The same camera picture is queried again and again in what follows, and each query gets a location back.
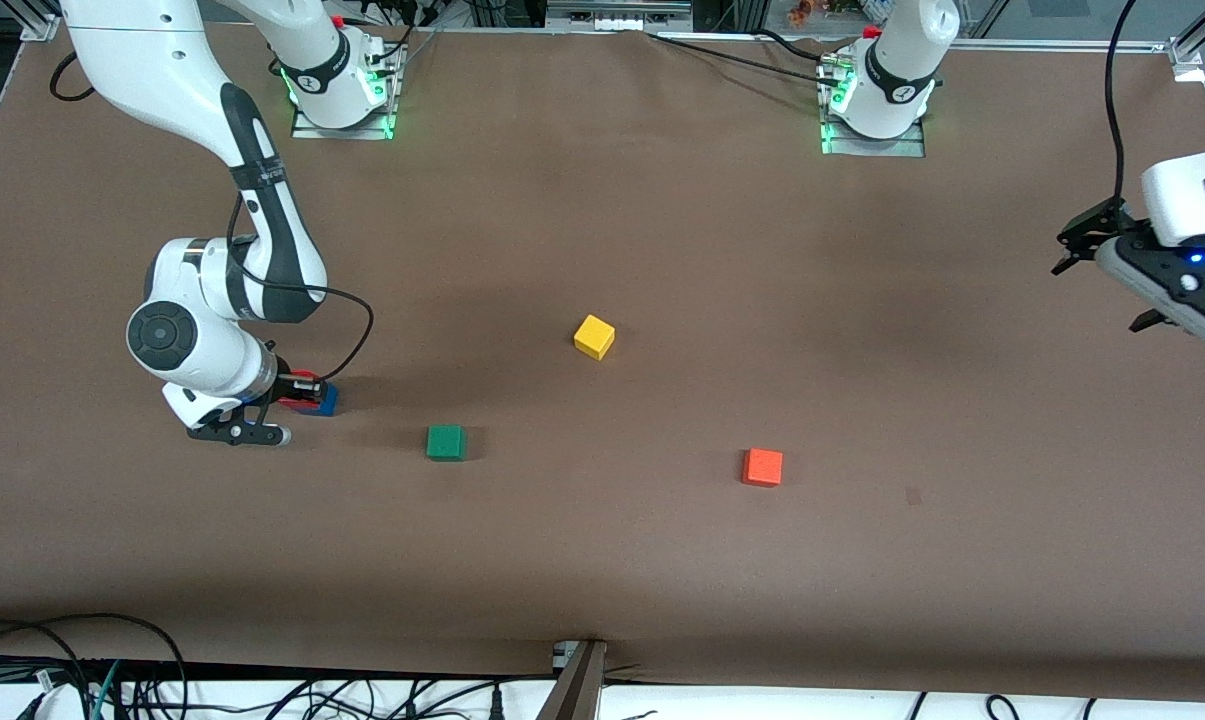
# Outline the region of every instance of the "table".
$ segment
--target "table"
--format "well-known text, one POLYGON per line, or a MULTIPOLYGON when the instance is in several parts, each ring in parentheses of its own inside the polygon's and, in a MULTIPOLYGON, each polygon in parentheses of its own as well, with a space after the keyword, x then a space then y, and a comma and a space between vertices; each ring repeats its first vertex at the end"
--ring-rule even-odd
MULTIPOLYGON (((208 36, 377 329, 292 445, 183 437, 123 327, 233 184, 54 101, 66 39, 27 46, 0 614, 131 612, 204 661, 519 673, 598 635, 648 680, 1205 700, 1205 346, 1128 334, 1144 307, 1094 266, 1047 272, 1111 187, 1103 55, 954 51, 904 160, 822 155, 811 87, 637 33, 446 33, 395 140, 290 140, 263 39, 208 36), (570 346, 589 313, 619 329, 602 362, 570 346), (428 461, 429 424, 474 460, 428 461), (757 445, 782 488, 739 483, 757 445)), ((1140 213, 1140 170, 1205 151, 1205 92, 1122 55, 1117 102, 1140 213)), ((324 370, 362 321, 252 329, 324 370)))

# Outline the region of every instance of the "blue block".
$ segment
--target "blue block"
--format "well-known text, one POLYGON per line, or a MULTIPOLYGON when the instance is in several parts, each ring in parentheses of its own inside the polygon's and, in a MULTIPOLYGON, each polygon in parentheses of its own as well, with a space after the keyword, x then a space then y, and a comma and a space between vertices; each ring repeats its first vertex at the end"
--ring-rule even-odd
POLYGON ((322 405, 313 411, 296 411, 301 415, 318 415, 329 418, 336 414, 336 402, 340 400, 340 391, 331 383, 327 383, 327 393, 323 393, 322 405))

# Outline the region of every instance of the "black cable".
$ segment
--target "black cable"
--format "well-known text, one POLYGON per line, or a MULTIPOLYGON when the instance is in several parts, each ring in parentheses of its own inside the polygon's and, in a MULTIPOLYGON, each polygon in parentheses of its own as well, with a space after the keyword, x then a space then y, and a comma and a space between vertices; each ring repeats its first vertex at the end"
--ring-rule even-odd
POLYGON ((388 714, 388 716, 384 720, 393 720, 393 718, 396 718, 396 714, 399 712, 404 712, 406 710, 406 708, 411 708, 411 710, 407 712, 407 718, 413 716, 415 698, 421 697, 424 694, 424 691, 427 691, 429 687, 433 687, 433 685, 436 684, 437 680, 429 680, 428 683, 423 684, 419 683, 419 680, 411 680, 411 692, 407 694, 406 700, 402 701, 402 704, 398 706, 396 708, 393 708, 393 712, 390 712, 390 714, 388 714))
POLYGON ((490 712, 487 720, 505 720, 505 694, 500 689, 500 683, 490 689, 490 712))
POLYGON ((913 701, 913 709, 909 713, 909 720, 918 720, 918 712, 922 712, 922 701, 925 701, 925 692, 918 694, 918 698, 913 701))
POLYGON ((274 718, 282 712, 282 708, 286 708, 288 703, 294 701, 296 697, 300 697, 300 694, 304 692, 306 687, 311 687, 311 685, 313 685, 313 680, 305 680, 295 687, 292 687, 290 692, 286 694, 286 696, 282 696, 282 700, 274 703, 272 710, 269 710, 269 714, 264 716, 264 720, 274 720, 274 718))
MULTIPOLYGON (((153 681, 153 683, 149 684, 149 687, 146 689, 145 691, 140 691, 140 687, 136 687, 136 697, 137 697, 137 700, 131 703, 133 710, 146 710, 146 712, 149 712, 149 714, 153 714, 153 710, 163 710, 163 712, 165 712, 165 710, 176 710, 176 708, 180 707, 180 706, 170 706, 169 703, 163 703, 163 702, 154 702, 153 700, 149 700, 148 696, 149 696, 151 692, 155 691, 157 685, 158 685, 158 683, 153 681)), ((308 692, 308 694, 298 694, 296 698, 299 698, 299 697, 310 697, 310 696, 313 696, 313 697, 325 697, 325 696, 323 696, 323 694, 308 692)), ((228 715, 243 715, 243 714, 246 714, 246 712, 268 710, 268 708, 275 707, 275 706, 277 706, 277 701, 275 701, 275 702, 265 702, 265 703, 263 703, 263 706, 252 706, 252 707, 196 706, 196 703, 190 703, 189 704, 189 710, 211 710, 211 712, 224 712, 224 714, 228 714, 228 715)))
POLYGON ((49 94, 55 96, 55 100, 61 100, 64 102, 77 102, 78 100, 87 100, 87 98, 95 94, 94 87, 87 87, 86 90, 78 92, 77 95, 61 95, 61 93, 59 92, 59 76, 61 76, 64 73, 64 70, 70 67, 70 65, 72 65, 74 60, 76 59, 77 59, 77 51, 72 51, 72 53, 64 55, 64 59, 60 60, 58 65, 55 65, 55 69, 52 70, 52 72, 49 72, 49 94))
MULTIPOLYGON (((518 679, 519 680, 552 680, 554 678, 553 678, 553 675, 523 675, 523 678, 518 678, 518 679)), ((498 684, 500 684, 500 683, 507 683, 507 681, 509 681, 507 679, 502 679, 502 680, 487 680, 487 683, 478 683, 477 685, 470 685, 470 687, 459 689, 459 691, 455 691, 453 694, 448 694, 448 696, 446 696, 445 698, 442 698, 442 700, 440 700, 437 702, 434 702, 433 706, 425 707, 424 710, 421 712, 421 714, 418 715, 418 718, 436 716, 436 712, 437 712, 439 707, 446 706, 446 703, 448 703, 451 701, 459 700, 460 697, 466 696, 466 694, 475 694, 475 692, 478 692, 478 691, 484 691, 484 689, 488 689, 488 687, 495 687, 498 684)))
POLYGON ((778 33, 770 31, 770 29, 766 29, 764 26, 754 29, 754 31, 750 33, 750 35, 762 35, 763 37, 770 37, 771 40, 778 42, 780 47, 784 47, 786 51, 793 53, 794 55, 798 55, 799 58, 806 58, 807 60, 815 60, 817 63, 822 60, 821 55, 815 55, 807 53, 804 49, 800 49, 800 47, 798 47, 797 45, 792 45, 788 40, 781 37, 778 33))
MULTIPOLYGON (((241 211, 242 211, 242 196, 241 193, 239 193, 237 200, 233 201, 233 214, 230 216, 230 218, 228 218, 228 230, 227 234, 224 234, 224 237, 227 237, 227 242, 230 244, 233 244, 233 229, 237 225, 237 213, 241 213, 241 211)), ((260 287, 271 287, 276 288, 276 290, 287 290, 293 293, 330 293, 336 297, 343 297, 345 300, 355 302, 360 305, 364 311, 366 311, 366 327, 363 329, 362 337, 358 338, 358 346, 354 346, 354 348, 352 348, 349 355, 346 355, 343 361, 336 365, 335 370, 331 370, 331 372, 327 374, 321 374, 317 382, 324 383, 331 379, 333 377, 336 377, 336 374, 342 373, 343 368, 347 368, 347 366, 349 366, 349 364, 354 361, 354 358, 358 356, 359 352, 362 352, 362 348, 366 344, 366 338, 370 337, 370 329, 375 327, 375 309, 372 309, 372 306, 370 306, 369 302, 354 295, 354 293, 346 293, 342 290, 337 290, 337 288, 333 287, 321 287, 321 284, 276 283, 272 281, 255 277, 254 273, 251 273, 249 270, 245 268, 242 264, 237 261, 237 259, 233 255, 231 252, 230 254, 228 254, 228 259, 230 259, 233 265, 237 266, 237 270, 241 270, 242 275, 246 275, 246 277, 249 277, 255 283, 260 284, 260 287)))
POLYGON ((740 63, 742 65, 750 65, 751 67, 758 67, 758 69, 763 69, 763 70, 770 70, 770 72, 772 72, 772 73, 782 73, 782 76, 795 77, 795 78, 799 78, 799 79, 809 79, 809 81, 811 81, 813 83, 819 83, 821 85, 829 85, 829 87, 837 85, 837 81, 835 81, 834 78, 822 78, 822 77, 816 77, 816 76, 809 76, 807 73, 794 72, 794 70, 786 70, 783 67, 775 67, 775 65, 766 65, 765 63, 757 63, 754 60, 748 60, 748 59, 745 59, 745 58, 737 58, 735 55, 728 55, 727 53, 718 53, 718 51, 711 51, 711 49, 709 49, 709 47, 701 47, 701 46, 698 46, 698 45, 689 45, 689 42, 683 42, 683 41, 680 41, 680 40, 674 40, 671 37, 662 37, 662 36, 658 36, 658 35, 651 35, 651 37, 653 37, 653 39, 656 39, 656 40, 658 40, 660 42, 665 42, 665 45, 675 45, 675 46, 678 46, 678 47, 683 47, 683 49, 687 49, 687 51, 694 51, 695 53, 703 53, 703 54, 706 54, 706 55, 712 55, 715 58, 721 58, 721 59, 724 59, 724 60, 730 60, 733 63, 740 63))
POLYGON ((304 715, 301 715, 301 720, 315 720, 315 718, 318 716, 318 712, 322 710, 323 707, 330 706, 331 701, 334 701, 334 698, 336 698, 339 694, 345 692, 345 689, 349 687, 351 684, 354 684, 360 679, 362 678, 352 678, 345 680, 345 683, 340 685, 340 687, 336 687, 330 694, 327 694, 327 697, 324 697, 323 701, 318 703, 318 706, 311 706, 308 710, 305 712, 304 715))
POLYGON ((72 671, 70 673, 70 681, 67 684, 72 685, 72 687, 76 689, 77 691, 77 697, 82 704, 82 716, 84 718, 84 720, 89 719, 89 716, 92 715, 92 708, 89 700, 87 700, 87 696, 89 696, 89 694, 87 692, 86 672, 82 669, 82 665, 77 657, 77 653, 74 653, 74 649, 70 647, 70 644, 64 642, 64 638, 59 637, 59 635, 55 633, 54 630, 48 628, 48 626, 46 626, 45 622, 27 622, 25 620, 0 619, 0 625, 6 625, 6 628, 0 630, 0 639, 2 637, 6 637, 6 635, 18 633, 22 630, 36 630, 36 632, 45 635, 46 638, 49 638, 49 641, 52 641, 59 647, 59 650, 64 653, 64 656, 67 657, 67 661, 72 666, 72 671))
POLYGON ((398 39, 398 41, 388 51, 383 51, 383 53, 378 55, 372 55, 372 58, 370 58, 370 61, 378 63, 381 60, 390 58, 393 53, 396 53, 398 51, 401 49, 402 46, 406 45, 406 37, 411 36, 411 31, 413 31, 413 29, 415 29, 413 24, 408 24, 408 26, 406 26, 406 33, 402 33, 402 36, 398 39))
POLYGON ((120 622, 136 625, 140 628, 148 630, 148 632, 153 635, 158 635, 158 638, 166 644, 167 650, 171 650, 172 657, 176 659, 176 669, 180 669, 180 684, 183 687, 180 720, 186 720, 186 715, 189 715, 189 674, 186 673, 186 656, 182 655, 176 641, 174 641, 166 630, 159 628, 158 625, 154 625, 148 620, 136 618, 135 615, 122 614, 122 612, 76 612, 76 614, 60 615, 58 618, 52 618, 51 620, 43 620, 43 622, 53 624, 71 620, 118 620, 120 622))
POLYGON ((29 706, 25 706, 25 710, 20 715, 17 715, 16 720, 35 720, 39 716, 39 707, 41 707, 45 700, 46 694, 40 694, 39 697, 29 702, 29 706))
POLYGON ((1104 108, 1109 112, 1109 131, 1113 134, 1113 153, 1117 155, 1117 177, 1113 178, 1113 196, 1109 200, 1110 213, 1117 213, 1122 206, 1122 182, 1127 172, 1127 149, 1122 144, 1122 129, 1118 128, 1118 110, 1113 107, 1113 59, 1118 54, 1118 39, 1122 37, 1122 26, 1127 24, 1127 16, 1136 0, 1127 0, 1118 13, 1118 22, 1113 24, 1113 36, 1109 40, 1109 53, 1104 57, 1104 108))
POLYGON ((998 714, 994 712, 994 702, 999 701, 1006 706, 1006 710, 1010 710, 1010 716, 1012 718, 1012 720, 1019 720, 1019 713, 1015 712, 1015 706, 1012 706, 1012 702, 1006 700, 1005 696, 1000 696, 1000 694, 992 694, 989 697, 984 698, 984 712, 989 714, 989 720, 1004 720, 1003 718, 998 716, 998 714))

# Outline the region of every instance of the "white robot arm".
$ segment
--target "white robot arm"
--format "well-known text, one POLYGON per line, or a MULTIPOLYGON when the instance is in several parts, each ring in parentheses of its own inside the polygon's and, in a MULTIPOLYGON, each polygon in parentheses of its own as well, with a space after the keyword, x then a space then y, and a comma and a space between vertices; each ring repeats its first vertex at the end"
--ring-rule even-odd
POLYGON ((854 77, 830 110, 863 136, 903 136, 925 113, 935 70, 960 26, 953 0, 899 0, 880 37, 850 47, 854 77))
MULTIPOLYGON (((296 83, 304 92, 296 100, 315 122, 351 124, 374 108, 366 47, 333 25, 321 0, 227 5, 255 19, 287 72, 313 78, 296 83)), ((287 430, 261 417, 246 420, 242 406, 263 413, 270 402, 311 401, 324 388, 288 374, 237 321, 308 318, 324 297, 327 266, 255 102, 214 60, 196 0, 64 0, 63 8, 95 90, 127 114, 212 151, 255 225, 255 236, 174 240, 158 252, 145 303, 127 325, 133 356, 167 382, 163 396, 190 437, 282 445, 287 430)))
POLYGON ((1147 220, 1106 200, 1074 218, 1059 234, 1063 273, 1078 260, 1095 260, 1154 306, 1131 324, 1133 332, 1169 323, 1205 341, 1205 152, 1156 164, 1141 178, 1147 220))

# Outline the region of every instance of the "orange block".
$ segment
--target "orange block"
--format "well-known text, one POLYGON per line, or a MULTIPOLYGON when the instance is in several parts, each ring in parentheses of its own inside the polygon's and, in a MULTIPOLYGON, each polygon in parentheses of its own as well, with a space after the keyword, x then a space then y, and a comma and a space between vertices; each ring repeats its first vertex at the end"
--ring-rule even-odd
POLYGON ((750 448, 743 455, 743 484, 747 486, 775 488, 780 484, 780 468, 784 454, 776 450, 750 448))

